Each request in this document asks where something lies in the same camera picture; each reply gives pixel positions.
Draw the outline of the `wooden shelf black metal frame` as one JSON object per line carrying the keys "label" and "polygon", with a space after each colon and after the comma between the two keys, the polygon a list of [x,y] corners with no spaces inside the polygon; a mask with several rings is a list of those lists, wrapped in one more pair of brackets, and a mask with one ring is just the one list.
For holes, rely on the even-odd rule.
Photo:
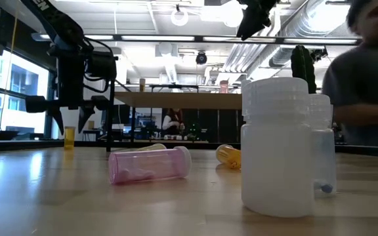
{"label": "wooden shelf black metal frame", "polygon": [[[141,148],[144,144],[162,143],[173,147],[179,144],[188,144],[192,149],[215,149],[221,144],[234,144],[240,147],[240,128],[243,125],[242,96],[241,94],[221,94],[204,92],[155,92],[153,88],[183,89],[183,85],[148,85],[148,91],[139,91],[138,85],[115,84],[114,98],[128,105],[131,111],[128,113],[130,131],[124,134],[118,142],[114,140],[117,134],[113,130],[108,138],[111,142],[106,144],[108,150],[114,148]],[[166,140],[162,125],[153,126],[143,130],[139,127],[136,118],[136,109],[147,108],[147,113],[152,114],[153,109],[159,109],[163,116],[169,108],[180,108],[186,118],[185,132],[191,125],[196,124],[200,131],[206,130],[201,138],[190,140]]]}

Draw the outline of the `translucent bottle with blue pill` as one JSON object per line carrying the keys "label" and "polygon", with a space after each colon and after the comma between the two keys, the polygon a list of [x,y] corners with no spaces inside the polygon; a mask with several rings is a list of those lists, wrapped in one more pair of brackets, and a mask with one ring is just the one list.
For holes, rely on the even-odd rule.
{"label": "translucent bottle with blue pill", "polygon": [[329,197],[337,190],[335,138],[332,105],[324,94],[310,94],[308,124],[312,128],[315,198]]}

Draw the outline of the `amber yellow pill bottle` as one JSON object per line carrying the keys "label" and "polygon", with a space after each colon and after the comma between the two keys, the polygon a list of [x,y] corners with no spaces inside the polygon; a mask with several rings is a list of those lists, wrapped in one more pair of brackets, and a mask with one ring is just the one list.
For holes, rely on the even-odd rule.
{"label": "amber yellow pill bottle", "polygon": [[64,128],[64,149],[71,150],[74,148],[75,127]]}

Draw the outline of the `round white ceiling lamp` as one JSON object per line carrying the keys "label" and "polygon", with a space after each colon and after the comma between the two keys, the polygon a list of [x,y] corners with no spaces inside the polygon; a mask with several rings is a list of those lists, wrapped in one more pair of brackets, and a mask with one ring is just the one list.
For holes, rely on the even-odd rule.
{"label": "round white ceiling lamp", "polygon": [[188,12],[180,5],[175,5],[174,10],[170,16],[171,22],[176,26],[185,26],[188,23]]}

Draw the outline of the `long ceiling light bar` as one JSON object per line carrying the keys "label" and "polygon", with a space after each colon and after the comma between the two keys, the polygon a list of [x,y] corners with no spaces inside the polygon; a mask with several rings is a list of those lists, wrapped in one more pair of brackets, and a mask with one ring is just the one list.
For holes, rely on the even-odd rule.
{"label": "long ceiling light bar", "polygon": [[361,40],[357,38],[330,37],[250,37],[242,41],[232,36],[205,35],[86,35],[85,38],[100,42],[170,42],[170,43],[236,43],[236,44],[264,44],[264,45],[330,45],[355,46]]}

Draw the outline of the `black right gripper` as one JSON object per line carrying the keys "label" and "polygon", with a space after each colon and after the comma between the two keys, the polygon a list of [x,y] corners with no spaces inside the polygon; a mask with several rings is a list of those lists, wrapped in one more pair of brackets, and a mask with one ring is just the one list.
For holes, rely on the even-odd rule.
{"label": "black right gripper", "polygon": [[278,0],[238,0],[238,2],[241,5],[247,5],[247,8],[243,10],[243,18],[236,37],[245,41],[271,26],[270,10],[278,3]]}

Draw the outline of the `silver ventilation duct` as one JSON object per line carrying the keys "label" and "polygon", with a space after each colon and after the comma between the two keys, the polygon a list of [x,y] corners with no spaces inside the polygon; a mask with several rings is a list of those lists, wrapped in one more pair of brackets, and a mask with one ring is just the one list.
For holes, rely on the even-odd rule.
{"label": "silver ventilation duct", "polygon": [[278,37],[325,37],[345,23],[346,0],[308,0],[276,34]]}

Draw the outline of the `translucent white screw-cap bottle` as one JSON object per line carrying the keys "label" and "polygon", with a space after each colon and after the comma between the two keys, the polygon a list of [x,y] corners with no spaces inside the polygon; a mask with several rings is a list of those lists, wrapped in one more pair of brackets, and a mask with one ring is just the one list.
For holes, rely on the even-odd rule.
{"label": "translucent white screw-cap bottle", "polygon": [[242,88],[241,199],[267,216],[313,212],[312,129],[308,84],[293,77],[256,80]]}

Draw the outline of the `person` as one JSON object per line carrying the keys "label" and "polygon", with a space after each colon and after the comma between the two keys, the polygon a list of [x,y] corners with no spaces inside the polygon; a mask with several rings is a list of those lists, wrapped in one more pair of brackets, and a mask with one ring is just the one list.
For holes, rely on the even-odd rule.
{"label": "person", "polygon": [[162,129],[166,134],[178,135],[185,129],[183,113],[180,108],[169,108],[163,118]]}
{"label": "person", "polygon": [[378,0],[350,0],[346,22],[362,42],[332,61],[322,93],[345,142],[378,146]]}

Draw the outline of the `large window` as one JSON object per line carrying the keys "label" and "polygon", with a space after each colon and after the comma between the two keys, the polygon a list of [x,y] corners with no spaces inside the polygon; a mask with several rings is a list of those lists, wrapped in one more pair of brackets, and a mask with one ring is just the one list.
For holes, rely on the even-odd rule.
{"label": "large window", "polygon": [[45,133],[46,114],[28,113],[27,96],[48,95],[51,73],[7,50],[0,55],[0,140]]}

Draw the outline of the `green cactus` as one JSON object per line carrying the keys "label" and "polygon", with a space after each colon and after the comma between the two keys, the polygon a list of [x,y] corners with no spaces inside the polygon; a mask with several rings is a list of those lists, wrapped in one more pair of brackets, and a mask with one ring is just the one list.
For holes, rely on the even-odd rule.
{"label": "green cactus", "polygon": [[307,82],[308,93],[316,94],[316,76],[314,74],[314,61],[308,49],[297,45],[291,53],[292,76],[301,78]]}

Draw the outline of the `yellow pill bottle white cap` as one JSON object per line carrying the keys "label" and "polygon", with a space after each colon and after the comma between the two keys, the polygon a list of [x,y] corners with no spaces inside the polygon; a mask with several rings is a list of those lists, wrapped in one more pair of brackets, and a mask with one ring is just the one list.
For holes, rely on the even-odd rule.
{"label": "yellow pill bottle white cap", "polygon": [[167,149],[167,147],[163,144],[156,143],[156,144],[146,146],[146,147],[124,149],[124,151],[153,151],[153,150],[163,150],[163,149]]}

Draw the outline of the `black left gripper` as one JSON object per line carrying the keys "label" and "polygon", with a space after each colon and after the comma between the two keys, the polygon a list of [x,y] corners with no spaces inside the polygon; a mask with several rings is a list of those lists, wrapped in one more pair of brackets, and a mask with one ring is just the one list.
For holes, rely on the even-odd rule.
{"label": "black left gripper", "polygon": [[101,111],[109,108],[109,100],[105,96],[92,96],[90,100],[83,98],[85,61],[93,49],[61,49],[56,46],[56,68],[58,76],[58,99],[46,100],[44,96],[27,96],[25,98],[28,113],[47,112],[64,133],[64,124],[60,108],[78,109],[78,132],[82,132],[86,122],[95,114],[95,108]]}

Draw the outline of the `large orange bottle white cap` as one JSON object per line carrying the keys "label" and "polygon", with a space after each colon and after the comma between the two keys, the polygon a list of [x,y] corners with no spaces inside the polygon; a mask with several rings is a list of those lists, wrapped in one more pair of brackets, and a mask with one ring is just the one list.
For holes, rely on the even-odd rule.
{"label": "large orange bottle white cap", "polygon": [[241,151],[228,145],[220,145],[215,152],[217,160],[230,169],[241,169]]}

